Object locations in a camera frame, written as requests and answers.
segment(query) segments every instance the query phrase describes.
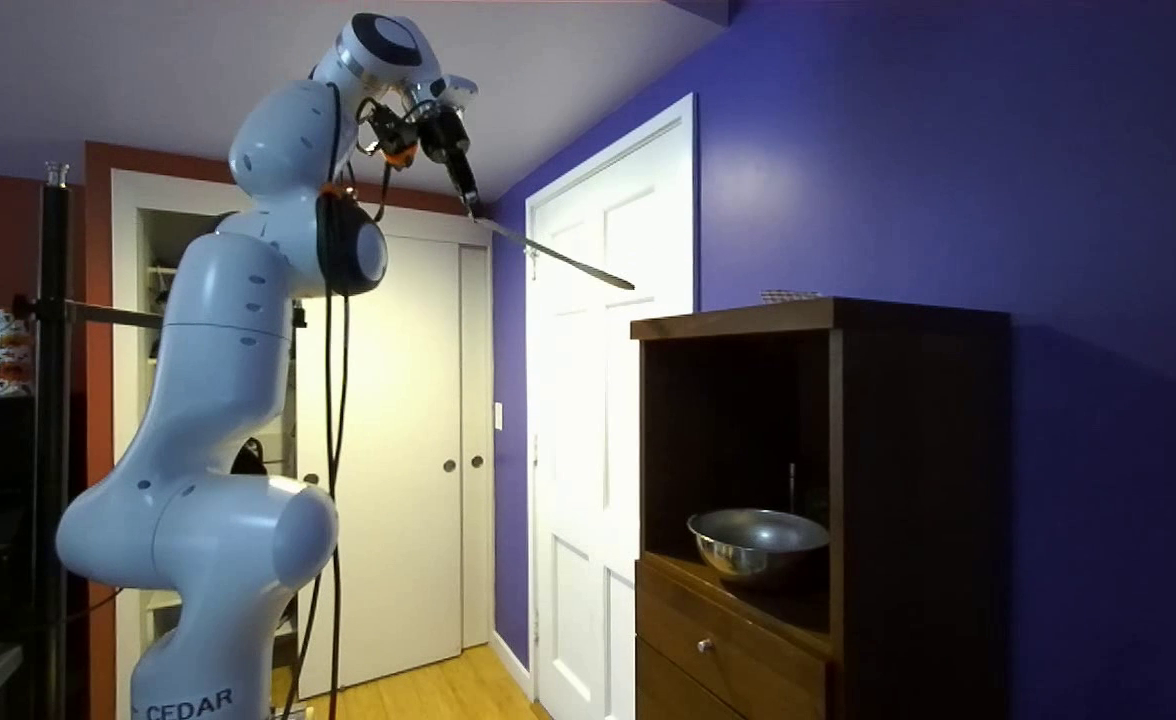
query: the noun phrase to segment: wooden floor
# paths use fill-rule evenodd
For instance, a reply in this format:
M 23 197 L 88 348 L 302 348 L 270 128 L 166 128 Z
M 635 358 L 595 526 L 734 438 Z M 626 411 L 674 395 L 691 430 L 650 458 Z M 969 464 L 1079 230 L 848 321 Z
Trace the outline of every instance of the wooden floor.
M 338 720 L 549 720 L 493 649 L 338 694 Z

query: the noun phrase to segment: baseboard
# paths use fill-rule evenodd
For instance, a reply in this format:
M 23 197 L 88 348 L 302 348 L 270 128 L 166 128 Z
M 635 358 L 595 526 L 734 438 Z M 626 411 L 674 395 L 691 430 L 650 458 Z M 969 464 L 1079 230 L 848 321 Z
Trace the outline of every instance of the baseboard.
M 513 677 L 513 686 L 522 694 L 522 702 L 534 702 L 534 679 L 522 670 L 522 662 L 507 649 L 507 639 L 500 631 L 493 631 L 493 651 L 500 658 L 504 672 Z

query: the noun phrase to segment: purple wall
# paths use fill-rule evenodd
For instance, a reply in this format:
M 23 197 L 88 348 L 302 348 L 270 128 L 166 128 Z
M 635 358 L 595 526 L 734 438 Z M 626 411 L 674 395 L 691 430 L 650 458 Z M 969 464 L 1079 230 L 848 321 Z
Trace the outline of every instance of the purple wall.
M 698 96 L 698 308 L 1017 316 L 1017 717 L 1176 720 L 1176 0 L 749 0 L 504 197 Z M 522 651 L 522 297 L 500 275 L 500 631 Z

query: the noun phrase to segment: white ceiling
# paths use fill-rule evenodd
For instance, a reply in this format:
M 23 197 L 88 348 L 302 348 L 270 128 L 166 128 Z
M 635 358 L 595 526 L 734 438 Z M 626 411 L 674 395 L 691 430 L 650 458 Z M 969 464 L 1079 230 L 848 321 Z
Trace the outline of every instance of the white ceiling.
M 483 200 L 720 34 L 674 0 L 0 0 L 0 177 L 80 177 L 82 142 L 225 157 L 350 12 L 410 17 L 478 85 L 465 123 Z M 447 191 L 424 157 L 395 184 Z

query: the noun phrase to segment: cable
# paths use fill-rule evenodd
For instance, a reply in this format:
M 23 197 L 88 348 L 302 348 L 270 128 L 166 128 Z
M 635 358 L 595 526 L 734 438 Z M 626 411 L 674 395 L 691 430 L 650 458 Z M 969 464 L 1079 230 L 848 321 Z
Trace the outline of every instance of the cable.
M 80 624 L 88 615 L 94 615 L 98 608 L 114 603 L 118 589 L 110 589 L 107 595 L 98 595 L 94 603 L 88 603 L 82 611 L 69 611 L 65 619 L 47 624 L 47 629 L 69 629 L 69 624 Z
M 338 152 L 338 92 L 337 92 L 337 128 L 333 128 L 333 163 Z M 344 163 L 338 173 L 333 169 L 328 181 L 344 177 L 349 184 L 355 184 L 350 163 Z M 391 163 L 382 163 L 382 181 L 378 181 L 378 208 L 377 208 L 377 223 L 382 222 L 389 208 L 389 184 L 391 184 Z M 338 331 L 338 389 L 337 389 L 337 331 L 333 331 L 333 284 L 324 290 L 324 449 L 328 449 L 328 498 L 333 505 L 338 502 L 338 461 L 344 461 L 344 438 L 349 438 L 349 369 L 350 369 L 350 302 L 349 292 L 338 292 L 344 308 L 344 331 Z M 281 709 L 281 720 L 287 720 L 296 695 L 301 695 L 301 670 L 302 658 L 310 649 L 310 629 L 316 629 L 316 603 L 319 603 L 319 581 L 310 581 L 310 595 L 309 595 L 309 611 L 302 611 L 302 639 L 292 664 L 292 688 L 287 702 Z M 328 679 L 328 720 L 338 717 L 338 638 L 344 638 L 344 563 L 338 563 L 338 542 L 333 549 L 333 679 Z

